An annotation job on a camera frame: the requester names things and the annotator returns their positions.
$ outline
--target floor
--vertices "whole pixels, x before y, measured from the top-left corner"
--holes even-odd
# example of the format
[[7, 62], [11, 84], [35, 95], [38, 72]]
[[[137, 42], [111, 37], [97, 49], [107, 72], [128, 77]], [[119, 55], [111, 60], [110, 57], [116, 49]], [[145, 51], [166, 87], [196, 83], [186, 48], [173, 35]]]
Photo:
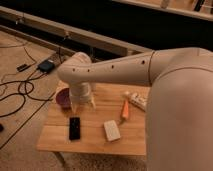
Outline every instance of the floor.
[[[31, 64], [33, 61], [27, 56], [24, 48], [3, 48], [5, 46], [20, 45], [21, 40], [13, 35], [0, 31], [0, 79], [5, 74], [13, 74], [16, 68], [24, 63]], [[25, 45], [27, 52], [38, 63], [48, 58], [54, 52], [42, 46], [28, 42]], [[25, 80], [36, 68], [30, 67], [17, 75], [5, 77], [3, 82], [12, 80]], [[55, 90], [58, 78], [56, 70], [44, 78], [33, 82], [35, 90], [31, 94], [33, 97], [46, 99]], [[12, 112], [20, 106], [22, 98], [11, 96], [6, 100], [1, 100], [10, 93], [17, 92], [18, 84], [8, 86], [5, 94], [0, 96], [0, 116]], [[45, 121], [49, 103], [45, 104], [37, 113], [33, 113], [43, 104], [43, 102], [27, 99], [24, 107], [17, 113], [0, 118], [0, 123], [4, 126], [4, 131], [0, 133], [0, 171], [15, 170], [64, 170], [59, 161], [51, 152], [41, 152], [36, 150], [42, 125]], [[70, 170], [77, 171], [145, 171], [145, 159], [141, 156], [118, 156], [118, 155], [98, 155], [98, 154], [77, 154], [62, 153], [68, 162]]]

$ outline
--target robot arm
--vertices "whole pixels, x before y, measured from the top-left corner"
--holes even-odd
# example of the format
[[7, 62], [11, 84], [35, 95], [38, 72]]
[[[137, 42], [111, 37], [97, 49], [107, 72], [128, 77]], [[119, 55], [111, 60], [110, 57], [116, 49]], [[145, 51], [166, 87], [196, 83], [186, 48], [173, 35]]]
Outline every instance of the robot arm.
[[146, 110], [148, 170], [213, 170], [212, 52], [162, 50], [95, 64], [77, 53], [58, 74], [76, 102], [90, 100], [91, 82], [152, 86]]
[[168, 64], [178, 56], [195, 56], [199, 48], [152, 51], [104, 62], [91, 63], [89, 56], [76, 53], [58, 69], [68, 83], [73, 103], [91, 100], [90, 83], [151, 86]]

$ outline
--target bar of soap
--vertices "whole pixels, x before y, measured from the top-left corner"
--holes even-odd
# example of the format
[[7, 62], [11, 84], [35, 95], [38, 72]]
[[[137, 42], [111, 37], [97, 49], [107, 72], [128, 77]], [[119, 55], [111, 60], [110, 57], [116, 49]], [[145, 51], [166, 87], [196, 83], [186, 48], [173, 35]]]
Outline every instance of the bar of soap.
[[121, 138], [118, 126], [114, 120], [104, 122], [104, 129], [108, 141], [114, 141]]

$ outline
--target smartphone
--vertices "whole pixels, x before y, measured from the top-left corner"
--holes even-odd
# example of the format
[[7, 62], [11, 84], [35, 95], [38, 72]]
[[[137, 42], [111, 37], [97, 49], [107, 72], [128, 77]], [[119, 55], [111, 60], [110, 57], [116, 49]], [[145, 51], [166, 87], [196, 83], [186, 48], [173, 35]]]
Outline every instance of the smartphone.
[[70, 140], [80, 139], [80, 118], [79, 117], [70, 118], [69, 139]]

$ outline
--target table top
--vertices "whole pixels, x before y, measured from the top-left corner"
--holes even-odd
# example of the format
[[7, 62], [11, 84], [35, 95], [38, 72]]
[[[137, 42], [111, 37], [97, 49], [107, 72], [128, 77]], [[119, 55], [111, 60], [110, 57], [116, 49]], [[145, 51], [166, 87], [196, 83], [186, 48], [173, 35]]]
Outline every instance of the table top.
[[[68, 85], [59, 82], [56, 92], [66, 87]], [[81, 139], [75, 141], [70, 141], [68, 138], [69, 117], [74, 115], [69, 109], [61, 109], [53, 100], [37, 143], [37, 149], [59, 152], [145, 155], [145, 112], [129, 103], [130, 117], [119, 125], [125, 100], [122, 96], [124, 91], [138, 92], [147, 97], [149, 88], [96, 84], [94, 92], [96, 108], [94, 109], [91, 105], [82, 105], [75, 115], [81, 119]], [[121, 139], [107, 141], [103, 124], [109, 120], [115, 120], [118, 124]]]

